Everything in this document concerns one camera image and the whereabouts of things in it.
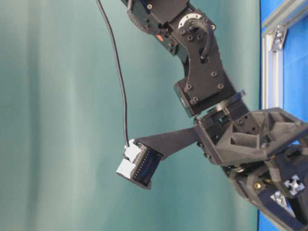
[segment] brass screw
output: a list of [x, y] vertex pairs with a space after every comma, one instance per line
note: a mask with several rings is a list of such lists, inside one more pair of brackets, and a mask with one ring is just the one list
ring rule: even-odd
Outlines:
[[260, 190], [261, 189], [261, 184], [259, 182], [255, 183], [255, 189]]

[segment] black cable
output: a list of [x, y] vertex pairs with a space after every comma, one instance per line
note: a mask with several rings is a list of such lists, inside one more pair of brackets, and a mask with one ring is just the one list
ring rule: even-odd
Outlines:
[[102, 16], [104, 18], [104, 21], [106, 23], [106, 26], [108, 28], [108, 32], [110, 35], [110, 39], [111, 39], [111, 43], [112, 43], [112, 47], [113, 47], [113, 51], [114, 51], [114, 55], [115, 55], [115, 63], [116, 63], [116, 68], [117, 68], [117, 73], [118, 73], [118, 77], [120, 80], [120, 86], [121, 86], [121, 91], [122, 91], [122, 98], [123, 98], [123, 124], [124, 124], [124, 139], [125, 139], [125, 143], [126, 146], [129, 147], [129, 142], [128, 142], [128, 129], [127, 129], [127, 99], [126, 99], [126, 93], [125, 93], [125, 87], [124, 87], [124, 82], [123, 82], [123, 76], [122, 76], [122, 71], [121, 71], [121, 66], [120, 66], [120, 61], [119, 61], [119, 55], [117, 53], [117, 48], [116, 48], [116, 40], [114, 37], [114, 34], [112, 32], [112, 28], [110, 26], [108, 17], [103, 9], [102, 3], [100, 0], [96, 0], [96, 3], [102, 13]]

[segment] screw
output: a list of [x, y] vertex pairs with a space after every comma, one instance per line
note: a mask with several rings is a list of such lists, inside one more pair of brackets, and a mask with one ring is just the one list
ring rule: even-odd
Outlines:
[[186, 87], [187, 87], [187, 90], [191, 90], [193, 88], [192, 85], [190, 84], [187, 84]]
[[218, 89], [223, 89], [225, 86], [223, 84], [218, 84]]
[[275, 40], [275, 44], [279, 44], [281, 42], [280, 38]]
[[185, 34], [186, 34], [186, 31], [185, 31], [184, 29], [181, 29], [181, 30], [180, 30], [180, 34], [181, 34], [181, 35], [185, 35]]
[[192, 36], [192, 35], [189, 35], [189, 36], [187, 37], [187, 39], [188, 39], [188, 41], [192, 41], [192, 40], [193, 40], [193, 36]]
[[261, 187], [262, 185], [259, 182], [255, 183], [255, 189], [260, 190]]
[[279, 32], [277, 32], [277, 37], [278, 38], [281, 38], [283, 36], [283, 34], [279, 31]]

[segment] green curtain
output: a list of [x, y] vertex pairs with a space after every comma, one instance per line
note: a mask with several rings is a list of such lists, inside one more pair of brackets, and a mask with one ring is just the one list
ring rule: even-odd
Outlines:
[[[177, 58], [102, 0], [118, 44], [129, 137], [192, 126], [173, 91]], [[192, 0], [217, 25], [224, 67], [259, 104], [259, 1]], [[0, 1], [1, 231], [255, 231], [241, 199], [196, 145], [158, 167], [144, 191], [115, 171], [122, 102], [94, 0]]]

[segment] black robotic arm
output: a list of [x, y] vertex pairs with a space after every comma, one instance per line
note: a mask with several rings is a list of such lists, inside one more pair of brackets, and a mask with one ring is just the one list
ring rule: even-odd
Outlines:
[[189, 0], [122, 2], [141, 31], [180, 58], [184, 79], [174, 88], [194, 120], [192, 128], [130, 140], [117, 174], [150, 189], [161, 160], [197, 143], [238, 194], [276, 225], [308, 230], [308, 124], [280, 108], [247, 109], [244, 91], [235, 91], [223, 69], [216, 25]]

